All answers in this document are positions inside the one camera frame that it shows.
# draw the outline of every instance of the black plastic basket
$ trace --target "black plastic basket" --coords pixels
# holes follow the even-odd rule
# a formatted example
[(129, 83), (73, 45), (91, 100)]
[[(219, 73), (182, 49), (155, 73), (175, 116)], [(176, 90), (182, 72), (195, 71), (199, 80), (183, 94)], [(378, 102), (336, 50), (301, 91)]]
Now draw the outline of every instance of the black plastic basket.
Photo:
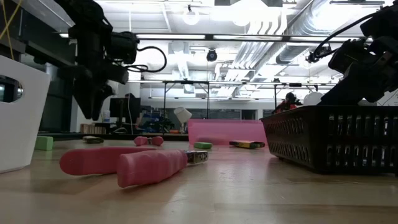
[(279, 158), (318, 172), (398, 174), (396, 106), (304, 106), (262, 122)]

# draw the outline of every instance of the pink container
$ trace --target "pink container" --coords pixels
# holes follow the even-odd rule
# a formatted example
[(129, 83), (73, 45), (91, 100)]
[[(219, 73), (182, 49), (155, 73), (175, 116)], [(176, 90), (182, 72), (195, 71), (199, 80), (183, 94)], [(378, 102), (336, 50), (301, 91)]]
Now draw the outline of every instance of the pink container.
[(259, 120), (189, 119), (188, 136), (190, 144), (229, 145), (232, 140), (267, 143), (264, 126)]

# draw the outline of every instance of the table surface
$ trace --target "table surface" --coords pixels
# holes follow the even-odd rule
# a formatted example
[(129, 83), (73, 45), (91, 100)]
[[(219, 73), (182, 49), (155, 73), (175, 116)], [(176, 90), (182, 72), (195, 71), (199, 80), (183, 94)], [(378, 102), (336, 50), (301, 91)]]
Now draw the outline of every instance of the table surface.
[[(104, 145), (130, 146), (131, 141)], [(74, 177), (58, 160), (56, 142), (32, 164), (0, 175), (0, 223), (397, 223), (393, 175), (319, 175), (282, 162), (267, 149), (213, 147), (205, 164), (155, 185), (118, 187), (116, 175)], [(163, 149), (188, 149), (165, 142)]]

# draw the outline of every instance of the robotic arm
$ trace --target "robotic arm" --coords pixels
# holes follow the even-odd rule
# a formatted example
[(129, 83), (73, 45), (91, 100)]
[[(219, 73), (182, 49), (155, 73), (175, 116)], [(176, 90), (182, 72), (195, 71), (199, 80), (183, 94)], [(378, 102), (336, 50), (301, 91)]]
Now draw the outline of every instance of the robotic arm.
[[(347, 40), (333, 51), (322, 52), (322, 45), (334, 36), (361, 24), (365, 38)], [(373, 42), (368, 45), (368, 37)], [(344, 74), (344, 79), (322, 97), (319, 105), (357, 105), (365, 98), (373, 103), (384, 93), (398, 88), (398, 2), (367, 15), (325, 39), (308, 60), (316, 62), (333, 54), (328, 66)]]
[[(139, 41), (133, 33), (113, 32), (98, 3), (93, 0), (54, 1), (75, 23), (69, 28), (68, 34), (78, 43), (78, 65), (61, 68), (59, 72), (61, 75), (74, 76), (73, 96), (86, 119), (98, 120), (103, 101), (114, 94), (107, 84), (108, 80), (126, 84), (129, 70), (159, 72), (165, 68), (167, 59), (163, 51), (157, 47), (138, 49)], [(136, 61), (137, 51), (146, 49), (156, 49), (162, 53), (165, 60), (162, 68), (149, 70), (146, 65), (131, 65)]]

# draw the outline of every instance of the green sponge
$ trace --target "green sponge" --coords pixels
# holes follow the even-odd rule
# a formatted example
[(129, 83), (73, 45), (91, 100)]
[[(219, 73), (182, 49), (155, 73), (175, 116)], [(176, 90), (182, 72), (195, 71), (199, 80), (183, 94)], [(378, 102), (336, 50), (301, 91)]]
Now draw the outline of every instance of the green sponge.
[(35, 149), (51, 151), (53, 148), (53, 137), (37, 136)]
[(211, 149), (212, 146), (212, 143), (208, 142), (195, 142), (195, 144), (193, 145), (193, 147), (197, 149)]

